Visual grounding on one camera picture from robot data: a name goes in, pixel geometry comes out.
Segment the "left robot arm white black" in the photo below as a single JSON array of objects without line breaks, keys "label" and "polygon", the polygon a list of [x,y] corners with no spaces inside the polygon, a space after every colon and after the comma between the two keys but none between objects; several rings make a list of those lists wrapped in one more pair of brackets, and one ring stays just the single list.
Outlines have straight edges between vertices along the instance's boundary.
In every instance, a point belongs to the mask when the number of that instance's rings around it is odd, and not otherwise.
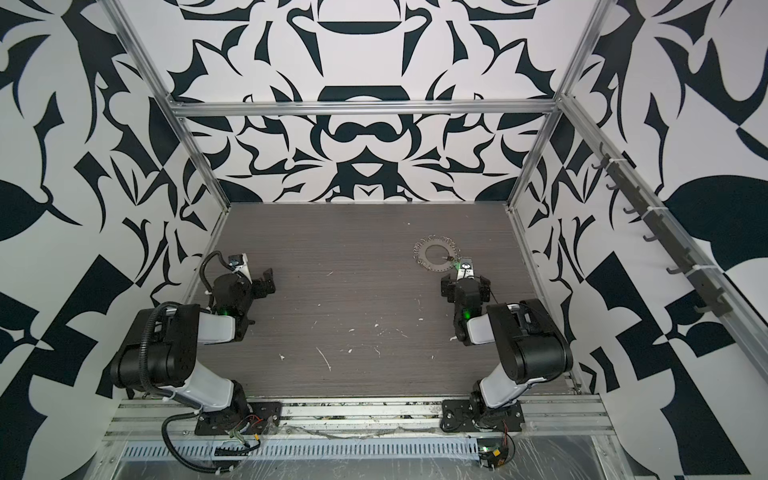
[{"label": "left robot arm white black", "polygon": [[281,403],[248,401],[239,382],[198,359],[200,345],[243,341],[255,323],[248,318],[253,301],[275,292],[271,269],[256,279],[236,270],[213,282],[206,308],[168,302],[139,311],[110,363],[113,385],[191,408],[198,436],[262,434],[277,426]]}]

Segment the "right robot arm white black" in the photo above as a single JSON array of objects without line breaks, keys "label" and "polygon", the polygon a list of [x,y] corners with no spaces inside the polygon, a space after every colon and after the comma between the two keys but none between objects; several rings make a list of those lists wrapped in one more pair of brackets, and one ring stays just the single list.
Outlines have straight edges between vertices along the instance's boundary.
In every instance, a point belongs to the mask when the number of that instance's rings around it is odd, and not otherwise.
[{"label": "right robot arm white black", "polygon": [[457,340],[466,346],[492,344],[499,358],[467,401],[443,404],[442,430],[500,430],[521,422],[519,398],[572,369],[568,342],[539,299],[492,304],[488,279],[449,275],[441,279],[440,294],[454,307]]}]

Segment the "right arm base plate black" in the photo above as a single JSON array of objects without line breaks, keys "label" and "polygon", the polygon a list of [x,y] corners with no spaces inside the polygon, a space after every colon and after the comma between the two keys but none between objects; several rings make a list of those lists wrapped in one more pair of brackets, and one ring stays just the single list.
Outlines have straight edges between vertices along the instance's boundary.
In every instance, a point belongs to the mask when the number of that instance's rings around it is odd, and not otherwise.
[{"label": "right arm base plate black", "polygon": [[519,403],[485,409],[470,400],[443,400],[441,408],[439,428],[445,433],[521,432],[525,422]]}]

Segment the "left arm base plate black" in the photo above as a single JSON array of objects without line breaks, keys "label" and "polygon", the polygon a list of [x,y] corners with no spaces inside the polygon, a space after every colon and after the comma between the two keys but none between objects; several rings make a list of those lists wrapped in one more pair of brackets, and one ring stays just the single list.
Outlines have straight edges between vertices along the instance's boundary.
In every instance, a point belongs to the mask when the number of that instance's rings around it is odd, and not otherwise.
[{"label": "left arm base plate black", "polygon": [[232,430],[244,435],[266,434],[280,425],[282,407],[279,401],[257,401],[249,402],[247,407],[204,412],[198,417],[194,434],[227,435]]}]

